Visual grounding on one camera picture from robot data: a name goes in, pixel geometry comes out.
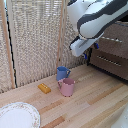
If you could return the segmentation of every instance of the plate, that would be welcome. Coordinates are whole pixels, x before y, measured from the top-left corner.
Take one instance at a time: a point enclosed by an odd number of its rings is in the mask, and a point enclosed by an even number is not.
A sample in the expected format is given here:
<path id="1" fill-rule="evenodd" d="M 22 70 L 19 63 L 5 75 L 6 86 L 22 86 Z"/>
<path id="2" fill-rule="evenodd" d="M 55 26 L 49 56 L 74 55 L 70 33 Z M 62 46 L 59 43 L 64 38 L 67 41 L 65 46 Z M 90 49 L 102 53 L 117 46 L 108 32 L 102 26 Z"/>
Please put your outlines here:
<path id="1" fill-rule="evenodd" d="M 0 109 L 0 128 L 39 128 L 40 115 L 35 107 L 23 102 Z"/>

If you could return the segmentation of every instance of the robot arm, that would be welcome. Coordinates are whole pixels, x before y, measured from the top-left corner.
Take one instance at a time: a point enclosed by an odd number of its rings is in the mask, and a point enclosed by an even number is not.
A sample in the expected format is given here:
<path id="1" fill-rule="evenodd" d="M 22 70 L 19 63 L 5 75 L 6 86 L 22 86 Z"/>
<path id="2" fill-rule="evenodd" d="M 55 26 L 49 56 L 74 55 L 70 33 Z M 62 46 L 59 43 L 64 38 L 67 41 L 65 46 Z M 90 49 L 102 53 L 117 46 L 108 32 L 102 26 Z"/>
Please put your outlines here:
<path id="1" fill-rule="evenodd" d="M 69 20 L 79 36 L 72 42 L 72 54 L 80 56 L 103 31 L 128 14 L 128 0 L 71 0 L 67 6 Z"/>

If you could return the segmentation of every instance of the sponge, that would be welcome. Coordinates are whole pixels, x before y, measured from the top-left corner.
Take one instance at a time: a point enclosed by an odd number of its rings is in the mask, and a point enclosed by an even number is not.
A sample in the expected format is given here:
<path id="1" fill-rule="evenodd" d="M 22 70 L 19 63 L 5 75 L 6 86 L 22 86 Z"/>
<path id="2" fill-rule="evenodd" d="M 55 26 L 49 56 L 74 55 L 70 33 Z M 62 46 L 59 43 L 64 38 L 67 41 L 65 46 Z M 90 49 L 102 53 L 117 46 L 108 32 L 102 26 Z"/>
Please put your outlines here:
<path id="1" fill-rule="evenodd" d="M 45 85 L 44 83 L 38 85 L 38 88 L 39 88 L 42 92 L 44 92 L 45 94 L 51 92 L 51 89 L 50 89 L 47 85 Z"/>

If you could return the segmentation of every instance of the mug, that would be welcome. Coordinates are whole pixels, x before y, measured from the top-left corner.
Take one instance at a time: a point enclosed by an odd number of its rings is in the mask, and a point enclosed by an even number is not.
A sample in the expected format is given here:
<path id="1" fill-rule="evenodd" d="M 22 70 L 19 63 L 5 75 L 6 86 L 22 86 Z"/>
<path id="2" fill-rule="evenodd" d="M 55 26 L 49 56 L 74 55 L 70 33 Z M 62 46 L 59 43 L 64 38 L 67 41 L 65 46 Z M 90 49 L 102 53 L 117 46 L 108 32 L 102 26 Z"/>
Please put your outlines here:
<path id="1" fill-rule="evenodd" d="M 57 76 L 56 76 L 56 80 L 59 81 L 63 78 L 67 78 L 70 74 L 70 70 L 64 66 L 60 66 L 57 68 Z"/>
<path id="2" fill-rule="evenodd" d="M 64 78 L 58 81 L 59 90 L 64 96 L 72 96 L 75 81 L 70 78 Z"/>

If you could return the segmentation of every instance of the blue cup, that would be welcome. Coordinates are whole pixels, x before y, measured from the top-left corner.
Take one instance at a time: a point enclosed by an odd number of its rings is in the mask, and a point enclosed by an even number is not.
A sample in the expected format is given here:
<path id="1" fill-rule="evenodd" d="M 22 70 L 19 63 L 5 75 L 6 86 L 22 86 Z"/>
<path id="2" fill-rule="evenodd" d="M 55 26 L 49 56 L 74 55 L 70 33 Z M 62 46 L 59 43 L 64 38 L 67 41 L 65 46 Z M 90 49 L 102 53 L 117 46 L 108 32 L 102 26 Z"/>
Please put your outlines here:
<path id="1" fill-rule="evenodd" d="M 60 66 L 57 68 L 57 76 L 56 76 L 56 80 L 59 81 L 61 79 L 64 78 L 68 78 L 69 74 L 70 74 L 70 70 L 64 66 Z"/>

